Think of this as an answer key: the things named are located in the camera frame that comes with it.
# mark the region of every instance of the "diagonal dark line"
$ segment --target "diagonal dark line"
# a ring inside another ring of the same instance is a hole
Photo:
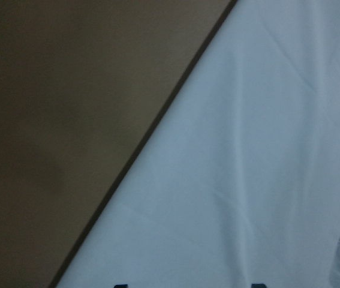
[[[227,4],[225,9],[223,10],[222,14],[219,16],[218,20],[216,21],[216,23],[214,24],[214,26],[212,27],[212,29],[208,33],[207,37],[202,42],[202,44],[199,47],[198,51],[196,52],[196,54],[192,58],[191,62],[188,64],[186,70],[183,72],[183,74],[181,75],[180,79],[177,81],[177,84],[175,85],[175,87],[171,91],[171,94],[169,95],[169,97],[166,100],[166,102],[163,104],[163,107],[160,109],[160,111],[156,115],[155,119],[152,121],[152,123],[149,126],[147,132],[144,134],[144,136],[142,137],[141,141],[139,142],[139,144],[135,148],[134,152],[131,154],[130,158],[125,163],[124,167],[119,172],[118,176],[116,177],[116,179],[112,183],[111,187],[107,191],[106,195],[102,199],[101,203],[98,205],[98,207],[96,208],[95,212],[92,214],[92,217],[90,218],[89,222],[87,223],[87,225],[85,226],[85,228],[83,229],[81,234],[79,235],[77,241],[75,242],[75,244],[71,248],[71,250],[68,253],[68,255],[66,256],[66,258],[64,259],[61,267],[58,269],[58,271],[55,274],[53,280],[51,281],[49,287],[56,287],[58,285],[58,283],[59,283],[60,279],[62,278],[64,272],[66,271],[66,269],[70,265],[71,261],[74,259],[74,256],[76,255],[76,253],[78,252],[80,246],[83,244],[83,242],[86,239],[88,233],[92,229],[92,226],[94,226],[95,222],[98,220],[100,214],[102,213],[102,211],[106,207],[107,203],[109,202],[109,200],[111,199],[112,195],[114,194],[114,192],[118,188],[119,184],[122,182],[124,176],[127,174],[127,171],[130,169],[130,167],[132,166],[133,162],[135,161],[135,159],[139,155],[140,151],[143,149],[143,147],[147,143],[148,139],[150,138],[150,136],[154,132],[155,128],[159,124],[159,122],[162,119],[163,115],[166,113],[166,111],[170,107],[172,101],[175,99],[175,97],[178,94],[179,90],[181,89],[181,87],[185,83],[186,79],[190,75],[192,69],[195,67],[196,63],[198,62],[198,60],[202,56],[203,52],[206,50],[207,46],[209,45],[209,43],[211,42],[211,40],[215,36],[216,32],[219,30],[219,28],[221,27],[221,25],[223,24],[223,22],[227,18],[228,14],[230,14],[230,12],[231,12],[232,8],[235,6],[236,2],[237,2],[237,0],[231,0]]]

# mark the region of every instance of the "white sheet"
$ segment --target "white sheet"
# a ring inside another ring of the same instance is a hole
[[[340,0],[241,0],[58,287],[340,288]]]

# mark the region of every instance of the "brown floor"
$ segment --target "brown floor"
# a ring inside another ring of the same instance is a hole
[[[46,287],[228,0],[0,1],[0,287]]]

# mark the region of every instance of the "brown wall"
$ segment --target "brown wall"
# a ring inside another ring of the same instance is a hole
[[[228,0],[0,1],[0,287],[44,287]]]

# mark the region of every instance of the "small black object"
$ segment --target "small black object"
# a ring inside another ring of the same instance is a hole
[[[251,288],[267,288],[265,284],[252,284]]]

